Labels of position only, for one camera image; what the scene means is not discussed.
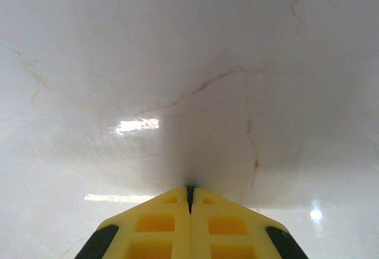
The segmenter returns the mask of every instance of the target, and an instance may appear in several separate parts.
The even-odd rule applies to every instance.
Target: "yellow plastic object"
[[[117,225],[103,259],[190,259],[191,219],[187,188],[168,191],[105,220],[98,230]]]
[[[192,258],[281,259],[267,226],[287,231],[270,218],[196,188],[191,214]]]
[[[306,259],[280,223],[204,188],[176,188],[105,220],[76,259]]]

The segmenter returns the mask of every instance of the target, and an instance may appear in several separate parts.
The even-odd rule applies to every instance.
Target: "black rubber edge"
[[[75,259],[102,259],[117,231],[117,225],[108,225],[95,231]]]
[[[274,226],[267,227],[266,231],[282,259],[308,259],[304,251],[288,232]]]
[[[192,203],[194,202],[194,190],[194,186],[187,186],[187,203],[189,213],[192,213]]]

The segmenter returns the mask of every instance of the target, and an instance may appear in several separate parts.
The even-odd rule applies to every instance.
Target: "white marble surface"
[[[374,258],[378,1],[0,0],[1,257],[196,183]]]

